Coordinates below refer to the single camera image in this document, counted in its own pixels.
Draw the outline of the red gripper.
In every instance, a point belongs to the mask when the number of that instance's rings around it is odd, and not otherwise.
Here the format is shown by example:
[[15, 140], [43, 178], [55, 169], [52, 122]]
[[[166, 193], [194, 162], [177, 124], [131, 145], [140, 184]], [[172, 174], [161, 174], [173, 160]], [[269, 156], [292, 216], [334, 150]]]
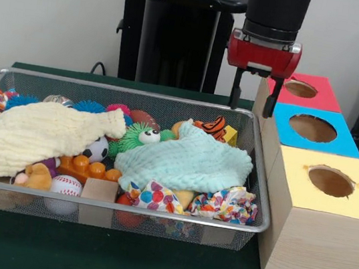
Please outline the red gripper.
[[241, 79], [244, 70], [261, 70], [271, 76], [275, 81], [273, 92], [267, 97], [264, 105], [264, 118], [270, 118], [275, 110], [275, 105], [284, 79], [288, 79], [295, 71], [302, 56], [302, 45], [295, 43], [288, 49], [271, 48], [261, 44], [256, 44], [248, 40], [243, 35], [231, 34], [227, 52], [228, 63], [237, 67], [229, 106], [236, 109], [241, 95]]

